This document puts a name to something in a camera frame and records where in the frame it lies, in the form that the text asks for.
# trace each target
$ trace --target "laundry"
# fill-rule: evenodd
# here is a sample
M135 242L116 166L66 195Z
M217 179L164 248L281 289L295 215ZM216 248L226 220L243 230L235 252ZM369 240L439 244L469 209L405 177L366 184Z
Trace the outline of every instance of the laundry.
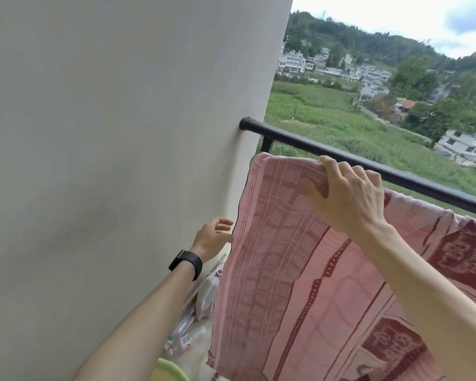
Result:
M217 289L209 365L232 381L439 381L430 352L375 266L300 192L315 160L250 164ZM476 302L476 220L385 192L385 218Z

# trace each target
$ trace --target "forearm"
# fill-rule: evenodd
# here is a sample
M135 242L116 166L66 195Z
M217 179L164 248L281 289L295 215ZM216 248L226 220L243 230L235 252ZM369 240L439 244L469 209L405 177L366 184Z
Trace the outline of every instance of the forearm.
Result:
M476 304L416 254L392 226L357 241L406 309L445 375L476 381Z
M147 380L182 312L194 273L191 263L180 262L97 348L75 380Z

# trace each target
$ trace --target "right hand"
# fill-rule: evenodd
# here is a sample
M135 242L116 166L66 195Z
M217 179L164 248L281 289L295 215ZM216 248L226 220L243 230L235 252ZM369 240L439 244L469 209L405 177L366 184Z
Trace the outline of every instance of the right hand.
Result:
M328 198L309 178L301 179L300 185L323 221L353 240L386 224L381 175L362 166L351 167L345 161L337 163L329 156L320 156L319 161L328 176Z
M190 251L197 254L203 263L216 256L226 243L232 243L233 237L228 231L231 230L232 220L215 218L205 224L196 234Z

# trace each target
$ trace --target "red roof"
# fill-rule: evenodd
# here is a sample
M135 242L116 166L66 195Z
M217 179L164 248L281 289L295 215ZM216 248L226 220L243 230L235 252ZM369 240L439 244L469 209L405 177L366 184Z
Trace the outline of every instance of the red roof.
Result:
M412 100L406 100L404 102L404 104L402 104L402 107L407 108L408 110L410 110L411 108L414 107L414 104L416 104L416 102L413 102Z

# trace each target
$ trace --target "black railing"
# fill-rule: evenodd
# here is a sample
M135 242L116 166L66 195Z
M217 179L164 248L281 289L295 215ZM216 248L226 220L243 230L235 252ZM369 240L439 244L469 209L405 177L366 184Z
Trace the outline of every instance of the black railing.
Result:
M457 206L476 214L476 197L458 190L434 183L428 179L420 178L411 173L402 172L394 168L381 165L375 161L362 158L339 150L338 148L327 146L292 134L271 125L261 123L250 117L243 118L240 122L240 129L251 131L263 136L261 151L270 152L273 141L287 144L288 146L299 148L314 155L328 155L337 161L346 161L351 166L360 165L366 170L379 172L383 180L419 192L420 194L437 199L438 201Z

